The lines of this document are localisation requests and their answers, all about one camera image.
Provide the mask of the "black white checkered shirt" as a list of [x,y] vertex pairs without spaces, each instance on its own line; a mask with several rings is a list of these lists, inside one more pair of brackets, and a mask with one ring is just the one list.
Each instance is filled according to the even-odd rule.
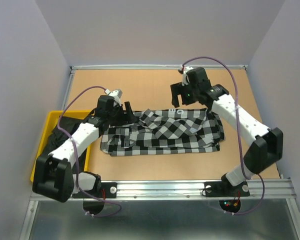
[[225,131],[218,114],[201,109],[135,111],[136,122],[111,126],[100,150],[112,157],[213,153]]

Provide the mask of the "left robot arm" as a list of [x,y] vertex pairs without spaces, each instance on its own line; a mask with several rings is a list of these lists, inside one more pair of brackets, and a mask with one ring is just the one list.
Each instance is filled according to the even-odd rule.
[[94,108],[73,133],[67,133],[65,142],[47,154],[41,154],[35,163],[32,190],[50,199],[66,202],[71,195],[85,192],[90,197],[101,193],[101,177],[78,170],[79,157],[112,126],[136,121],[129,102],[121,102],[122,91],[106,90]]

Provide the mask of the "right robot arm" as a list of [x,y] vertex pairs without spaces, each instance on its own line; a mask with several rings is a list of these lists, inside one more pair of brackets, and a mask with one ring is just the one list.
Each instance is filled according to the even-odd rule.
[[238,105],[229,91],[220,84],[211,85],[203,67],[181,66],[182,81],[170,86],[172,105],[200,103],[226,120],[236,131],[238,140],[245,140],[249,148],[241,155],[240,165],[221,178],[220,189],[232,195],[238,185],[258,175],[282,158],[283,132],[269,128]]

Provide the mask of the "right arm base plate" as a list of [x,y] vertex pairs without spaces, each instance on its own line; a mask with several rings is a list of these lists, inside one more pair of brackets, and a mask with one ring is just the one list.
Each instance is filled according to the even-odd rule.
[[249,197],[250,190],[246,181],[237,186],[223,181],[206,181],[201,195],[207,198]]

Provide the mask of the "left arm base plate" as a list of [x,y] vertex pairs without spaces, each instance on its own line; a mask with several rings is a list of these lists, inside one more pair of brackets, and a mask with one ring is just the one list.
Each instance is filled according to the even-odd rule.
[[97,198],[103,198],[103,199],[115,199],[117,197],[117,182],[102,182],[101,187],[92,190],[84,190],[88,194],[97,197]]

